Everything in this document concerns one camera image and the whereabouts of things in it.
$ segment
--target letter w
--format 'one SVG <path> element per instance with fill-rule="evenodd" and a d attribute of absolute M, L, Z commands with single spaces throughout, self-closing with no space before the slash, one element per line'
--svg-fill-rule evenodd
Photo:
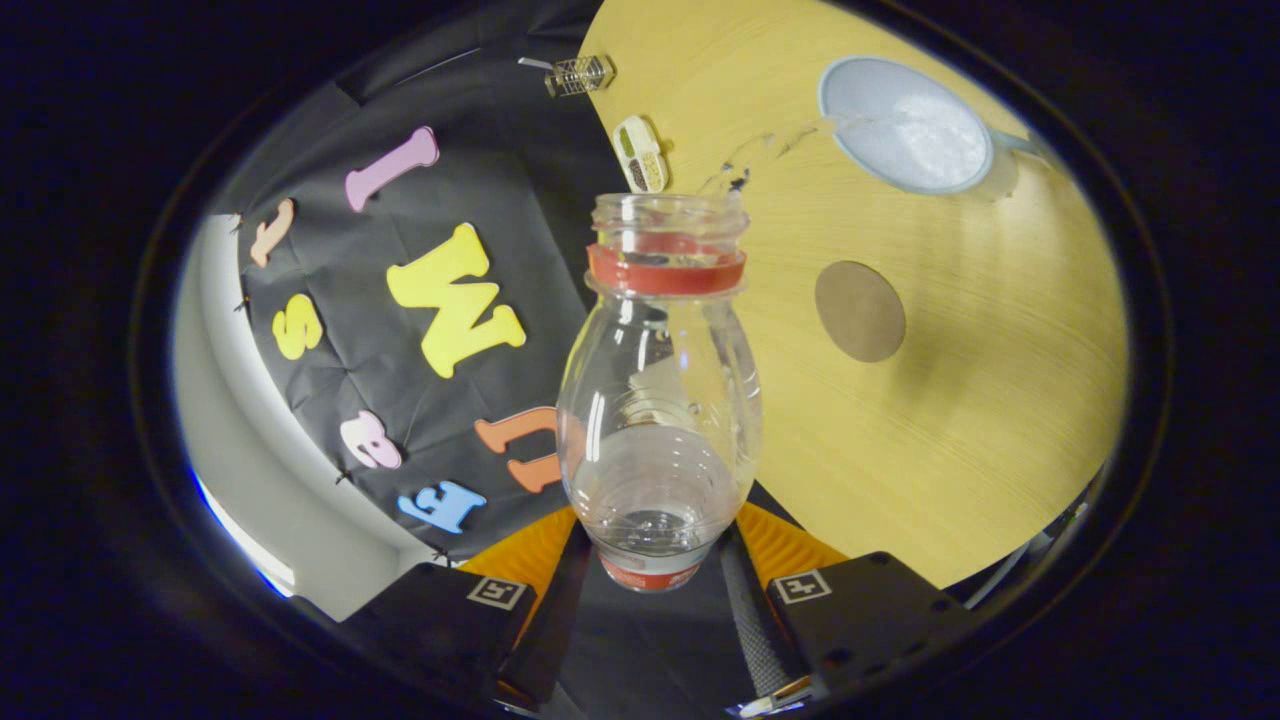
<path fill-rule="evenodd" d="M 452 378 L 454 365 L 481 350 L 500 343 L 525 345 L 525 328 L 509 305 L 495 306 L 493 318 L 476 324 L 498 296 L 497 284 L 453 284 L 465 275 L 483 277 L 488 272 L 489 256 L 471 223 L 454 228 L 444 245 L 408 265 L 387 269 L 387 286 L 396 302 L 439 309 L 422 337 L 422 355 L 442 378 Z"/>

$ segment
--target wire basket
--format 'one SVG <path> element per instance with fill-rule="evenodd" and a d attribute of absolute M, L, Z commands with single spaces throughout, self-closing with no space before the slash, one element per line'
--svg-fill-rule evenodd
<path fill-rule="evenodd" d="M 552 97 L 581 95 L 608 86 L 613 81 L 613 63 L 604 55 L 561 60 L 545 79 Z"/>

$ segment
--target bottle neck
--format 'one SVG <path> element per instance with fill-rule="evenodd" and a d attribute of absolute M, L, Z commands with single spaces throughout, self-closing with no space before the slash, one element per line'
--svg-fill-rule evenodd
<path fill-rule="evenodd" d="M 700 314 L 707 320 L 719 318 L 732 310 L 733 295 L 722 293 L 718 296 L 643 296 L 622 295 L 600 288 L 600 307 L 618 318 L 625 325 L 664 325 L 672 315 L 689 316 L 689 311 Z"/>
<path fill-rule="evenodd" d="M 627 297 L 732 295 L 746 256 L 737 240 L 748 217 L 736 192 L 602 195 L 591 214 L 589 281 Z"/>

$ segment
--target yellow wooden surface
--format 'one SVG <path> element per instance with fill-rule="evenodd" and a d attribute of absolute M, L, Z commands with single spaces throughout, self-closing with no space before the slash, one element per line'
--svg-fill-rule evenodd
<path fill-rule="evenodd" d="M 905 63 L 997 129 L 998 101 L 947 65 L 817 0 L 605 0 L 582 54 L 617 78 L 591 94 L 612 129 L 649 118 L 671 192 L 694 192 L 742 141 L 817 119 L 823 69 Z M 765 398 L 759 479 L 814 536 L 893 552 L 938 585 L 1027 542 L 1085 486 L 1124 410 L 1123 299 L 1068 178 L 1019 156 L 995 204 L 910 195 L 815 137 L 745 192 L 749 290 L 736 307 Z M 814 282 L 854 260 L 897 290 L 906 340 L 863 364 L 827 337 Z"/>

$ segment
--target plastic bottle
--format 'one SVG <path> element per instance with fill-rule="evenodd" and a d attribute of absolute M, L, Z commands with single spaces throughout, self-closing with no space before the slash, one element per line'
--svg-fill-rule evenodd
<path fill-rule="evenodd" d="M 570 502 L 609 575 L 685 584 L 755 477 L 760 387 L 732 300 L 746 258 L 737 192 L 604 195 L 557 445 Z"/>

